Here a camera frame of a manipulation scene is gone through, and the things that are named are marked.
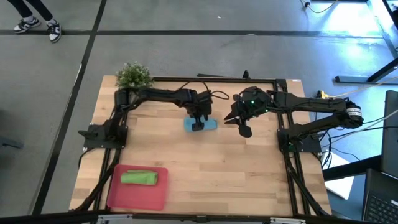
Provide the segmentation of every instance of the blue object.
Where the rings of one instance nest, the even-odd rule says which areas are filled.
[[[205,127],[203,130],[213,130],[217,129],[217,121],[215,119],[209,118],[207,121],[205,120],[205,117],[202,116],[200,118],[200,121],[205,124]],[[192,131],[192,125],[195,124],[195,118],[190,118],[186,117],[184,119],[184,129],[186,132],[193,132]]]

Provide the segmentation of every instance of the red tray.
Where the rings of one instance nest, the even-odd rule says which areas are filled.
[[[157,183],[156,185],[120,183],[120,176],[128,170],[149,170],[157,172]],[[168,173],[168,170],[163,167],[116,165],[106,204],[110,208],[163,210],[166,201]]]

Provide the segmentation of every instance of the sneaker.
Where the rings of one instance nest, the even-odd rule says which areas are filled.
[[[48,27],[47,32],[49,33],[50,41],[56,43],[61,38],[61,25],[57,22],[56,24],[48,25]]]
[[[25,22],[23,19],[18,23],[17,26],[14,27],[14,32],[16,34],[21,34],[24,33],[28,30],[30,30],[33,27],[37,27],[40,25],[40,21],[36,19],[36,17],[33,17],[32,22]]]

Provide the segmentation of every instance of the gray floor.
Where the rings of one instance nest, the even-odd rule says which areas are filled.
[[[91,30],[100,2],[44,1],[68,30]],[[328,5],[312,4],[315,9]],[[18,19],[12,6],[1,1],[0,30],[11,30]],[[99,29],[347,31],[353,35],[379,30],[366,4],[341,2],[324,14],[314,14],[303,11],[299,0],[108,0]],[[2,217],[30,213],[87,41],[85,35],[66,35],[57,44],[44,35],[0,35],[0,135],[25,143],[21,150],[0,151]],[[67,211],[83,145],[77,131],[86,129],[91,120],[102,76],[114,74],[125,62],[147,65],[155,76],[240,77],[249,70],[256,78],[299,78],[305,94],[313,96],[317,90],[334,95],[358,89],[363,85],[336,84],[332,79],[369,76],[392,59],[382,38],[97,35],[43,212]],[[398,91],[396,86],[377,86],[350,98],[369,121],[383,116],[384,94],[390,89]],[[360,159],[374,156],[381,150],[381,131],[357,134],[333,147]],[[330,198],[334,210],[358,218],[357,201],[348,204],[351,210],[345,214],[339,211],[338,199]]]

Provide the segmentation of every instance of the green plant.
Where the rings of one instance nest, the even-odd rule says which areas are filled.
[[[150,76],[149,69],[134,62],[133,65],[125,63],[120,71],[116,72],[116,86],[119,88],[152,86],[154,79]]]

